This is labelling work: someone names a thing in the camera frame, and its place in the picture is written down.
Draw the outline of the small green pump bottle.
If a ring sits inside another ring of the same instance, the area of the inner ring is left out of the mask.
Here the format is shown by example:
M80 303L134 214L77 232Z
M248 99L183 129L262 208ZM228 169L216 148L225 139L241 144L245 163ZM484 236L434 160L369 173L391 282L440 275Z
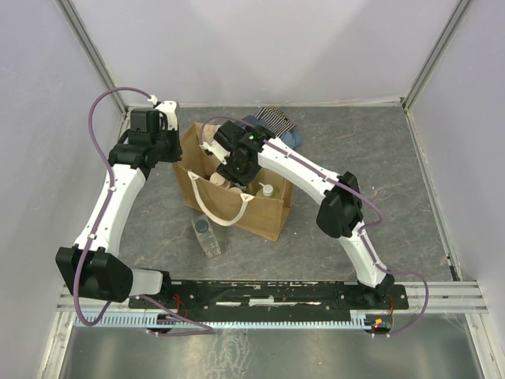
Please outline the small green pump bottle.
M260 188L256 192L256 197L266 199L281 199L282 195L278 188L272 184L265 184L260 182Z

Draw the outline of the brown canvas tote bag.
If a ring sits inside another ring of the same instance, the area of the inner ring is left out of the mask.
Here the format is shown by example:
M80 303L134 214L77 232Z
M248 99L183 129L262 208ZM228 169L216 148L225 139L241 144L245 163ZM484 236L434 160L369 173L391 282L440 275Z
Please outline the brown canvas tote bag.
M173 164L184 204L202 212L224 227L236 226L276 241L293 205L294 185L280 175L262 168L241 194L210 183L219 161L200 148L201 124L194 122L182 135L181 161ZM259 183L279 189L281 199L256 197Z

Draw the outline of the aluminium frame rail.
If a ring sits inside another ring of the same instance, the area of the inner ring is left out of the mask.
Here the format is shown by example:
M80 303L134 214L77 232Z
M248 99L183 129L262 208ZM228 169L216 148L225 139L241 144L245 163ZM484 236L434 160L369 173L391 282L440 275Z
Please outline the aluminium frame rail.
M400 313L420 311L426 298L422 282L399 282L406 289L409 309ZM98 312L105 302L91 299L80 301L84 312ZM129 312L129 301L113 303L108 310ZM56 305L56 311L73 312L74 305L68 288L64 285ZM426 313L488 313L477 281L428 282L428 305Z

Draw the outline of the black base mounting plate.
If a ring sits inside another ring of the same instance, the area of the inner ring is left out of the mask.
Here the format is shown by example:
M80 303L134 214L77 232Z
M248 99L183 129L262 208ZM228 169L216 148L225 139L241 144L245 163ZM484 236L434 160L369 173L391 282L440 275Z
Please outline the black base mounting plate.
M343 281L173 280L152 298L199 322L349 321L353 310L407 310L406 289Z

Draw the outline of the clear bottle black cap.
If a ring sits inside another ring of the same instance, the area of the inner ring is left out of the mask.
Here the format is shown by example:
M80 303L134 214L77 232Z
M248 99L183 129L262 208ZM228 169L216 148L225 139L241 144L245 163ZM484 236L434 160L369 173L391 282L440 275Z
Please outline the clear bottle black cap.
M192 219L193 230L200 247L207 258L217 257L222 250L219 246L211 221L206 215L200 215Z

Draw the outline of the cream jar with lid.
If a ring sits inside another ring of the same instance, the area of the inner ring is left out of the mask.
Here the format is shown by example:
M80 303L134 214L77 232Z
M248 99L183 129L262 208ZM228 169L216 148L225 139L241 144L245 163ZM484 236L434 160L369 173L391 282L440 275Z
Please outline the cream jar with lid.
M230 188L230 182L218 172L213 173L209 178L210 183L225 190Z

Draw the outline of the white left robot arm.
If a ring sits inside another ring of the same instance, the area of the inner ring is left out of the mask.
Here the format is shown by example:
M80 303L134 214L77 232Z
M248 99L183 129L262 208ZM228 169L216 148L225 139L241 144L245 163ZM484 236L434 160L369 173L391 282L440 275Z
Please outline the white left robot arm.
M112 169L83 231L70 247L56 253L56 265L72 295L111 302L146 295L157 308L168 307L174 289L163 273L133 269L118 258L126 220L135 198L159 162L181 159L174 101L134 108L130 127L110 150Z

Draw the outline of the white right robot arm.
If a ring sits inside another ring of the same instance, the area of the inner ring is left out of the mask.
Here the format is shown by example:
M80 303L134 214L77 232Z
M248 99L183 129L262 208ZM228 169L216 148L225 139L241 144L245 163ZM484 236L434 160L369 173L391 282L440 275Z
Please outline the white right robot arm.
M269 129L244 120L228 120L202 133L202 148L220 162L228 181L249 185L260 169L272 171L307 193L318 205L316 224L339 241L357 274L359 303L377 309L390 298L395 278L379 259L368 237L362 207L365 197L349 171L338 174L288 147Z

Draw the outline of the blue and striped clothes pile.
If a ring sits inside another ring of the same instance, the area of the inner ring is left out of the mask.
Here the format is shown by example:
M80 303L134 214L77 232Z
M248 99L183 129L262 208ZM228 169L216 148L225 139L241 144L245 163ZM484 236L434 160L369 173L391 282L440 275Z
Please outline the blue and striped clothes pile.
M242 120L269 129L292 149L298 148L302 143L301 136L296 131L296 124L277 108L263 107L255 115L247 115Z

